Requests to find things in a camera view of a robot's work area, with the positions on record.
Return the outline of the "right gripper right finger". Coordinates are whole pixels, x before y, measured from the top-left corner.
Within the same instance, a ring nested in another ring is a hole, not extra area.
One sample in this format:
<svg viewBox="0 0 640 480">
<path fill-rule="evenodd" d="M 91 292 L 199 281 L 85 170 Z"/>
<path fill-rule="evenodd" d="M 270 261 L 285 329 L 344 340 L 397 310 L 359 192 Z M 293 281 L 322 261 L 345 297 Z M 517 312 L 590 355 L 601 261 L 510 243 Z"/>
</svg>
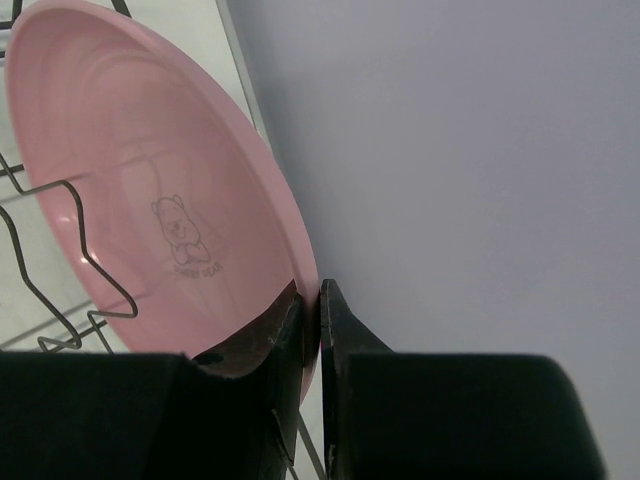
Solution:
<svg viewBox="0 0 640 480">
<path fill-rule="evenodd" d="M 331 479 L 602 479 L 573 382 L 526 354 L 391 350 L 338 284 L 319 297 Z"/>
</svg>

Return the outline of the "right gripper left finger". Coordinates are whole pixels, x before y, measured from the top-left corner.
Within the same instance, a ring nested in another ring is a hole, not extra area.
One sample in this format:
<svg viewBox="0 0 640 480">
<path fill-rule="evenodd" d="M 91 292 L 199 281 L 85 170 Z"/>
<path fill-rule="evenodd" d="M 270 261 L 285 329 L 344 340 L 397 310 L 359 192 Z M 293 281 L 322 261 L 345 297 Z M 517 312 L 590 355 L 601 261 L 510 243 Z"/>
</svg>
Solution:
<svg viewBox="0 0 640 480">
<path fill-rule="evenodd" d="M 303 305 L 285 292 L 219 346 L 5 353 L 5 479 L 282 479 L 295 456 Z"/>
</svg>

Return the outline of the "pink plate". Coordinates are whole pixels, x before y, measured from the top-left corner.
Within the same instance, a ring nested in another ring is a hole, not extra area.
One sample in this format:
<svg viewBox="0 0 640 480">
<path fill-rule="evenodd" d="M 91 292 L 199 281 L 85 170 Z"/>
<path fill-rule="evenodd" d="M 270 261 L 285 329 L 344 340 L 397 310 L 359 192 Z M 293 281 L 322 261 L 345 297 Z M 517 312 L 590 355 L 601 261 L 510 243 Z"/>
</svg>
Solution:
<svg viewBox="0 0 640 480">
<path fill-rule="evenodd" d="M 271 150 L 224 89 L 144 25 L 38 1 L 5 64 L 20 158 L 93 304 L 133 353 L 195 357 L 319 278 Z"/>
</svg>

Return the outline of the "wire dish rack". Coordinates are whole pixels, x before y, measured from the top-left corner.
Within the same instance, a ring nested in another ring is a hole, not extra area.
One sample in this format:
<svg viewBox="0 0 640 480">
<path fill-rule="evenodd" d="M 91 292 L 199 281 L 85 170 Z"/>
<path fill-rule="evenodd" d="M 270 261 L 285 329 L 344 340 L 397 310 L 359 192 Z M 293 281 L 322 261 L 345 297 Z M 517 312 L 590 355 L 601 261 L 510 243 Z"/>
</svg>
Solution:
<svg viewBox="0 0 640 480">
<path fill-rule="evenodd" d="M 176 42 L 202 64 L 233 98 L 260 134 L 266 132 L 238 36 L 224 1 L 131 1 L 129 7 L 142 23 Z M 21 196 L 8 178 L 1 180 L 1 204 L 19 230 L 31 279 L 76 328 L 90 322 L 92 307 L 63 253 L 56 246 L 35 199 Z M 21 283 L 10 235 L 1 233 L 1 346 L 38 348 L 39 335 L 64 336 L 64 328 Z"/>
</svg>

